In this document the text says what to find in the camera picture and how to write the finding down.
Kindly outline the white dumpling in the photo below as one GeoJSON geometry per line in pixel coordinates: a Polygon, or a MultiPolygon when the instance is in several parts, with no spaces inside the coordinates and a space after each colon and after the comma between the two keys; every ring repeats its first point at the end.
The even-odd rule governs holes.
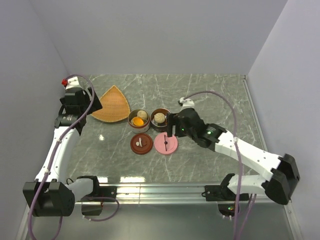
{"type": "Polygon", "coordinates": [[[166,121],[166,115],[163,114],[162,112],[158,112],[154,115],[153,119],[157,125],[163,124],[166,121]]]}

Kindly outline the dark steel lunch tin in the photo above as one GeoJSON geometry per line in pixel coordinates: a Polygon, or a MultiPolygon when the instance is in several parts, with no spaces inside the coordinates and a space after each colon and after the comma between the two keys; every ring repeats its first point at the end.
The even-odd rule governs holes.
{"type": "Polygon", "coordinates": [[[167,114],[171,113],[166,108],[157,108],[150,115],[151,126],[157,132],[166,132],[167,131],[167,114]]]}

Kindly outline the pink round lid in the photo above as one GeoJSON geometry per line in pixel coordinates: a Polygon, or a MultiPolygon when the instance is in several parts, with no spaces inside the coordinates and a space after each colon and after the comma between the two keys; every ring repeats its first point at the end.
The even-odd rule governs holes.
{"type": "Polygon", "coordinates": [[[178,139],[174,135],[168,137],[166,132],[162,132],[155,137],[154,147],[158,153],[170,155],[178,149],[178,139]]]}

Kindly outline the orange egg tart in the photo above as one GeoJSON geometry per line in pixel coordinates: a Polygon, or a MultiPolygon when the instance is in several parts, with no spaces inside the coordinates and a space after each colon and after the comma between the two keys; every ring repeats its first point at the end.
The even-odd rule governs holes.
{"type": "Polygon", "coordinates": [[[134,125],[136,127],[140,127],[140,126],[143,126],[145,124],[145,122],[141,118],[139,118],[137,116],[133,117],[130,122],[131,122],[132,125],[134,125]]]}

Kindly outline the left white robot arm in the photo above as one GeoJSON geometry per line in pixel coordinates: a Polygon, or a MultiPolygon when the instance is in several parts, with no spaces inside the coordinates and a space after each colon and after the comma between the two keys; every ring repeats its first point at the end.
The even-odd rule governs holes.
{"type": "Polygon", "coordinates": [[[34,181],[26,182],[22,192],[33,217],[68,217],[75,203],[83,198],[96,201],[101,195],[97,176],[80,176],[67,185],[67,165],[86,117],[102,109],[92,87],[66,89],[54,121],[54,136],[45,163],[34,181]]]}

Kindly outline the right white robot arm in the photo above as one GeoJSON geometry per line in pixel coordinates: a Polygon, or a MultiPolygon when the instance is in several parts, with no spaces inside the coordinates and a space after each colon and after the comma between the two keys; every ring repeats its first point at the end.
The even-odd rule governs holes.
{"type": "Polygon", "coordinates": [[[166,119],[169,137],[189,137],[200,147],[229,156],[256,171],[256,175],[228,174],[220,184],[224,199],[231,200],[237,194],[265,194],[280,205],[291,200],[301,179],[292,155],[280,156],[235,138],[227,129],[205,123],[194,108],[168,113],[166,119]]]}

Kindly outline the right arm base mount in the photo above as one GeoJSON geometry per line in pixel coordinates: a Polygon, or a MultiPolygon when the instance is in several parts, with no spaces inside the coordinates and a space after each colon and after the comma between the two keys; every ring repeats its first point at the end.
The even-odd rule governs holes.
{"type": "Polygon", "coordinates": [[[223,218],[233,219],[236,213],[236,194],[228,188],[229,183],[205,185],[201,196],[207,202],[218,202],[218,210],[223,218]]]}

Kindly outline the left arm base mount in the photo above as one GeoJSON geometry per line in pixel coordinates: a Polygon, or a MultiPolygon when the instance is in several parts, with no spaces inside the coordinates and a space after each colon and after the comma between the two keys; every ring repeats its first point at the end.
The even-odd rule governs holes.
{"type": "Polygon", "coordinates": [[[99,187],[97,194],[88,194],[82,197],[76,207],[80,207],[83,218],[93,222],[101,222],[115,216],[120,208],[117,203],[118,187],[104,185],[99,187]]]}

